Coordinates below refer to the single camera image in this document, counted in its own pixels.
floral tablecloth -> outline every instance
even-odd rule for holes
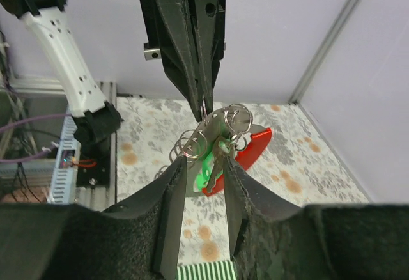
[[[227,106],[215,102],[215,109]],[[284,199],[308,203],[367,202],[319,133],[296,105],[245,104],[274,138],[249,174]],[[153,181],[169,164],[180,134],[197,123],[186,101],[118,98],[118,200]],[[179,264],[229,259],[224,194],[186,198]]]

green and white striped object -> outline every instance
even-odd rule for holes
[[[236,280],[235,264],[230,261],[178,267],[176,280]]]

round hole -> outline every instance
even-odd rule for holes
[[[206,14],[209,17],[213,17],[216,14],[216,6],[213,3],[207,3]]]

wall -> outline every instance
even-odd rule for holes
[[[227,0],[226,56],[215,98],[285,103],[345,0]],[[120,93],[180,97],[160,61],[145,62],[139,0],[69,0],[67,13],[96,79]],[[54,77],[35,40],[0,9],[21,76]]]
[[[377,202],[409,202],[409,0],[362,0],[302,105]]]

flower pattern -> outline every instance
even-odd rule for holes
[[[215,102],[215,109],[228,104]],[[274,138],[249,174],[284,199],[308,203],[360,203],[367,198],[296,105],[246,104],[254,122]],[[118,98],[125,122],[118,132],[118,200],[129,197],[169,165],[181,133],[197,123],[184,100]],[[224,193],[185,199],[179,265],[229,259]]]

